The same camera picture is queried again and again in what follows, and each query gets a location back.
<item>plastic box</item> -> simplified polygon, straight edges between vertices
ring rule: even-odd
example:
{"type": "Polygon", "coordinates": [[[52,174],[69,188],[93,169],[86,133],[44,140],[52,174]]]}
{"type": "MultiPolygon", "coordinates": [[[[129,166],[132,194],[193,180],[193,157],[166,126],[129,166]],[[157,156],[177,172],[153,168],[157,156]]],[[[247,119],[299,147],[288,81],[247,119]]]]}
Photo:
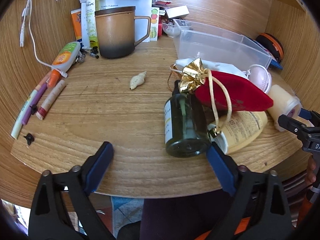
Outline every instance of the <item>plastic box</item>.
{"type": "Polygon", "coordinates": [[[272,60],[263,48],[243,35],[186,20],[174,19],[174,24],[180,30],[173,39],[178,59],[201,58],[233,64],[241,71],[248,70],[253,64],[267,69],[272,60]]]}

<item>metal screw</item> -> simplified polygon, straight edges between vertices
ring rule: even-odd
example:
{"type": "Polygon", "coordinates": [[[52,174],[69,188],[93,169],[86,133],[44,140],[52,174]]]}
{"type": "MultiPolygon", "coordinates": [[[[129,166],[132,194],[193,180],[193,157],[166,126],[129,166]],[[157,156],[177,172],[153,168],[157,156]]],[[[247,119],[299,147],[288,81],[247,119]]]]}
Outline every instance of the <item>metal screw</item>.
{"type": "Polygon", "coordinates": [[[44,172],[42,172],[42,176],[46,177],[51,173],[51,171],[49,170],[45,170],[44,172]]]}
{"type": "Polygon", "coordinates": [[[241,172],[247,172],[248,171],[248,168],[244,165],[240,165],[238,166],[238,170],[241,171],[241,172]]]}
{"type": "Polygon", "coordinates": [[[78,62],[79,63],[83,63],[84,62],[84,57],[85,57],[84,54],[82,54],[82,56],[78,56],[78,62]]]}
{"type": "Polygon", "coordinates": [[[278,173],[274,170],[270,171],[270,174],[274,177],[278,176],[278,173]]]}
{"type": "Polygon", "coordinates": [[[81,170],[81,167],[79,165],[73,166],[71,169],[72,172],[77,172],[79,170],[81,170]]]}

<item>bottle label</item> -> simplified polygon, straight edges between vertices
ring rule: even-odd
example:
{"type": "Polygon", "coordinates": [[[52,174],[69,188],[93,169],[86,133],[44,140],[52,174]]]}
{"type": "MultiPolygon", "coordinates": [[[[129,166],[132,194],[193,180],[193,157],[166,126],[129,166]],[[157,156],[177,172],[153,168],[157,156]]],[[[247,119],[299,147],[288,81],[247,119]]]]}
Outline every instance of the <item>bottle label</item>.
{"type": "Polygon", "coordinates": [[[96,42],[97,29],[94,12],[96,10],[96,0],[87,0],[87,29],[90,42],[96,42]]]}
{"type": "Polygon", "coordinates": [[[228,148],[237,147],[255,138],[267,124],[264,112],[238,111],[232,114],[230,122],[222,129],[228,148]]]}
{"type": "Polygon", "coordinates": [[[66,63],[70,57],[72,52],[75,50],[77,46],[76,42],[70,42],[59,52],[59,55],[56,57],[52,65],[60,65],[66,63]]]}
{"type": "Polygon", "coordinates": [[[165,143],[172,139],[172,119],[171,119],[171,102],[170,100],[164,106],[164,134],[165,143]]]}

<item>ceramic mug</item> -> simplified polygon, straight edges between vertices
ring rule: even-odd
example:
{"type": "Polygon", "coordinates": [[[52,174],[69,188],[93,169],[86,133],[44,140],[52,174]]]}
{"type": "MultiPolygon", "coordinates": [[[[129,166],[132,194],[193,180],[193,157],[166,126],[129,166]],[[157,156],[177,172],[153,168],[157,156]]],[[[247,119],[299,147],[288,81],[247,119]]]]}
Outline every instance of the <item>ceramic mug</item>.
{"type": "Polygon", "coordinates": [[[150,35],[151,18],[135,16],[135,6],[105,9],[95,12],[100,54],[105,58],[120,58],[131,54],[150,35]],[[147,34],[135,41],[135,20],[147,19],[147,34]]]}

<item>small bowl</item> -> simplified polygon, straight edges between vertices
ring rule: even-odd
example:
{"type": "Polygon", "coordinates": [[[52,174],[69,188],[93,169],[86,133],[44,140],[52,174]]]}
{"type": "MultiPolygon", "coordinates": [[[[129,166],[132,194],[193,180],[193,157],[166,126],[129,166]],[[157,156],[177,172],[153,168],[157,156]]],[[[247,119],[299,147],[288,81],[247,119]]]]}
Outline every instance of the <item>small bowl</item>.
{"type": "Polygon", "coordinates": [[[180,30],[178,26],[174,25],[174,23],[162,23],[162,30],[170,37],[174,38],[180,35],[180,30]]]}

